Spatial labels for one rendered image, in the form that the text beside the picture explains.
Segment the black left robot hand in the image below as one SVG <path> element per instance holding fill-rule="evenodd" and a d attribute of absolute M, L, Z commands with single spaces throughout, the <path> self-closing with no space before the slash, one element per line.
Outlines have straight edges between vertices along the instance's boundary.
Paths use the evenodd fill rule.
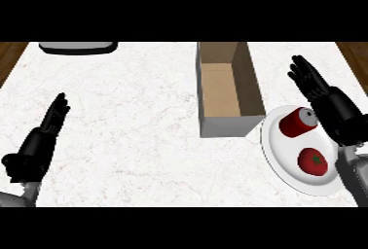
<path fill-rule="evenodd" d="M 7 154 L 1 163 L 11 183 L 40 182 L 53 158 L 56 138 L 71 107 L 60 92 L 48 106 L 40 126 L 28 133 L 14 154 Z"/>

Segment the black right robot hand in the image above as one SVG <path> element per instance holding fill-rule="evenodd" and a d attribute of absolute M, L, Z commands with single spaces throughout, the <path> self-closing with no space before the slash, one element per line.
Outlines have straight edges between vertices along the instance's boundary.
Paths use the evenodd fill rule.
<path fill-rule="evenodd" d="M 340 146 L 368 142 L 368 114 L 338 87 L 331 86 L 301 55 L 291 57 L 288 76 L 310 103 L 322 128 Z"/>

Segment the red can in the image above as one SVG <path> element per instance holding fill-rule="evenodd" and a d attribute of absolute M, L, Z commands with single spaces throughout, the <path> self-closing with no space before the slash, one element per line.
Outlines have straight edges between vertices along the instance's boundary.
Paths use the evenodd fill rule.
<path fill-rule="evenodd" d="M 279 130 L 283 136 L 294 138 L 317 126 L 317 118 L 306 107 L 294 109 L 279 121 Z"/>

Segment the white round plate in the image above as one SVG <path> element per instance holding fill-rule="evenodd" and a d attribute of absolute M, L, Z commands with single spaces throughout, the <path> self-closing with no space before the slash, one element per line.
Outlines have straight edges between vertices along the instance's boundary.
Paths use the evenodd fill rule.
<path fill-rule="evenodd" d="M 295 190 L 312 196 L 329 196 L 343 188 L 335 170 L 338 145 L 319 125 L 294 138 L 283 136 L 279 121 L 295 109 L 294 105 L 278 107 L 266 116 L 260 129 L 263 155 L 279 178 Z M 298 167 L 297 157 L 306 148 L 314 149 L 326 160 L 322 176 L 304 173 Z"/>

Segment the open cardboard box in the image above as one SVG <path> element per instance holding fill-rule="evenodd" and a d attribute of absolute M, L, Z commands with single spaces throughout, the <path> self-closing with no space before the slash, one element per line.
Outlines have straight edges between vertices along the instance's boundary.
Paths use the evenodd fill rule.
<path fill-rule="evenodd" d="M 199 137 L 244 137 L 266 117 L 245 42 L 198 42 Z"/>

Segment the red tomato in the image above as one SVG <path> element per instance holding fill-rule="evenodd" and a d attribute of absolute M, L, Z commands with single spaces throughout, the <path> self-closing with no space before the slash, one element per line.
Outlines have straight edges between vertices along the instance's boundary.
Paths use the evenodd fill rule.
<path fill-rule="evenodd" d="M 313 148 L 304 148 L 297 156 L 300 170 L 312 176 L 323 176 L 328 172 L 328 162 L 322 153 Z"/>

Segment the dark grey appliance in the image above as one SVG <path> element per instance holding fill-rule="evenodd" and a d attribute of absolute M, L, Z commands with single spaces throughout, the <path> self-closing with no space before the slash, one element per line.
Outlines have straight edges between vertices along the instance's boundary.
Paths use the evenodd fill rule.
<path fill-rule="evenodd" d="M 111 53 L 116 42 L 40 42 L 38 47 L 45 53 L 63 55 L 90 55 Z"/>

